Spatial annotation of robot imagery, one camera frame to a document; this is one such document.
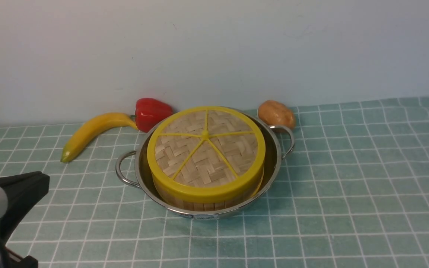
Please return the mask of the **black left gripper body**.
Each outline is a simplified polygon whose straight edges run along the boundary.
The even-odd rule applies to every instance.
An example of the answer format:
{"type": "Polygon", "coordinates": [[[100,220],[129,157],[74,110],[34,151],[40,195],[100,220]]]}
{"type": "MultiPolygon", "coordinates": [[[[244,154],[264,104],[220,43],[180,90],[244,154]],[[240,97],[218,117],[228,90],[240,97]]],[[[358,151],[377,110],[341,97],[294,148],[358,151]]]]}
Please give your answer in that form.
{"type": "Polygon", "coordinates": [[[22,219],[49,192],[50,177],[40,171],[0,178],[9,204],[0,219],[0,268],[37,268],[32,256],[20,256],[7,248],[6,243],[22,219]]]}

